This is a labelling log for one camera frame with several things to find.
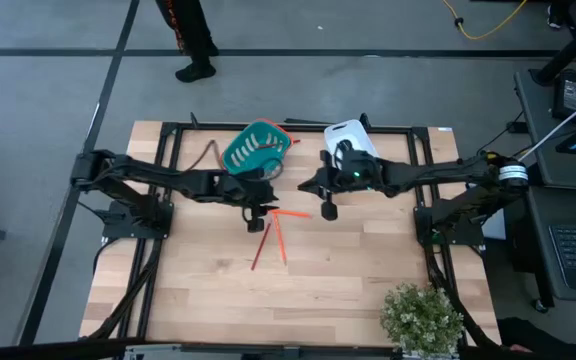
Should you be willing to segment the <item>black crossbar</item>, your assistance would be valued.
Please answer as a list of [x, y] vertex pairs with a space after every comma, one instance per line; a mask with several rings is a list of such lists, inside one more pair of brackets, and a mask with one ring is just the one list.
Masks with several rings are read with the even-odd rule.
[[277, 355], [289, 360], [306, 356], [384, 357], [389, 360], [576, 360], [573, 355], [550, 355], [512, 351], [497, 347], [460, 347], [454, 355], [414, 356], [393, 347], [299, 346], [299, 345], [211, 345], [201, 343], [147, 342], [140, 338], [83, 339], [74, 342], [0, 347], [0, 360], [99, 360], [121, 355], [169, 353], [233, 353]]

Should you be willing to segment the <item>teal basket with orange rim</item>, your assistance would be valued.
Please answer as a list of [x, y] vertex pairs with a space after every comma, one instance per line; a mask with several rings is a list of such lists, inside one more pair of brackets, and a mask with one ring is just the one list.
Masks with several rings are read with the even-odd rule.
[[[261, 149], [264, 144], [278, 147]], [[281, 172], [286, 153], [295, 143], [293, 136], [269, 119], [260, 118], [246, 126], [221, 155], [223, 167], [231, 174], [263, 169], [266, 178]]]

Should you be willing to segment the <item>person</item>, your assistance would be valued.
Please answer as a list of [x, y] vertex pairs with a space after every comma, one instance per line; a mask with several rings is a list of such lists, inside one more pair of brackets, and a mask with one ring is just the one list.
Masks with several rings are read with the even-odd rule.
[[518, 344], [543, 355], [576, 357], [576, 344], [567, 343], [516, 317], [499, 319], [498, 330], [502, 344]]
[[155, 0], [167, 26], [173, 31], [178, 50], [191, 63], [175, 72], [177, 80], [192, 83], [212, 77], [216, 69], [210, 58], [219, 55], [200, 0]]

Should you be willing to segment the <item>black stand pole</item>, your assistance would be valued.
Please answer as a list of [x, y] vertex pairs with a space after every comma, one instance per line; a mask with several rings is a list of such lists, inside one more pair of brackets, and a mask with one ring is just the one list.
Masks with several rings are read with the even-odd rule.
[[576, 24], [568, 9], [562, 10], [564, 23], [571, 28], [573, 39], [560, 50], [542, 69], [530, 70], [532, 79], [545, 86], [553, 80], [576, 58]]

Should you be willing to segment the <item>black desk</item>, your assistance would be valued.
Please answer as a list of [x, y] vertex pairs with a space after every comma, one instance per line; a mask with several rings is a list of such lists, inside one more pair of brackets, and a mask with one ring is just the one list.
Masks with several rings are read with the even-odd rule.
[[529, 189], [504, 210], [518, 269], [535, 276], [539, 301], [546, 308], [553, 307], [555, 299], [576, 301], [576, 288], [566, 284], [550, 236], [552, 225], [576, 226], [576, 155], [557, 152], [558, 143], [550, 139], [532, 153], [536, 162], [527, 167]]

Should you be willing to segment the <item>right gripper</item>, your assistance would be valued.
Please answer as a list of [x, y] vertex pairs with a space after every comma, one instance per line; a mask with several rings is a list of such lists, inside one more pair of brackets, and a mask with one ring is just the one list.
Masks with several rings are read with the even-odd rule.
[[367, 151], [347, 150], [341, 159], [326, 150], [320, 152], [324, 164], [312, 178], [298, 185], [298, 190], [316, 196], [360, 190], [383, 192], [386, 189], [382, 161]]

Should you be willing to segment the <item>potted green plant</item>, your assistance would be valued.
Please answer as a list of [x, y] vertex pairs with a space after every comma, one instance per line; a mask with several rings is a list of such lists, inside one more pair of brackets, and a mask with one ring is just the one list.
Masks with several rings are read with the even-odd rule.
[[387, 291], [379, 322], [392, 343], [422, 359], [456, 354], [465, 331], [443, 289], [412, 283]]

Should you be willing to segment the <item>white plastic bin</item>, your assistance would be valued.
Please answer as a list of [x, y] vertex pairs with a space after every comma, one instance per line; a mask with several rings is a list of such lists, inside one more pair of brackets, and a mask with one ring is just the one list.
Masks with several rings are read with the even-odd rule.
[[340, 162], [347, 150], [366, 151], [373, 157], [379, 154], [362, 123], [357, 119], [333, 124], [324, 129], [327, 151]]

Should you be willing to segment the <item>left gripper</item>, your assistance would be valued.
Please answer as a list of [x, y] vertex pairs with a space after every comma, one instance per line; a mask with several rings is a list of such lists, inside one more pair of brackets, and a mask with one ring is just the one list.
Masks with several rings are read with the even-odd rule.
[[276, 201], [277, 197], [263, 169], [238, 174], [222, 173], [215, 175], [213, 182], [213, 189], [208, 196], [210, 202], [238, 207], [262, 205], [259, 213], [279, 209], [277, 205], [268, 204]]

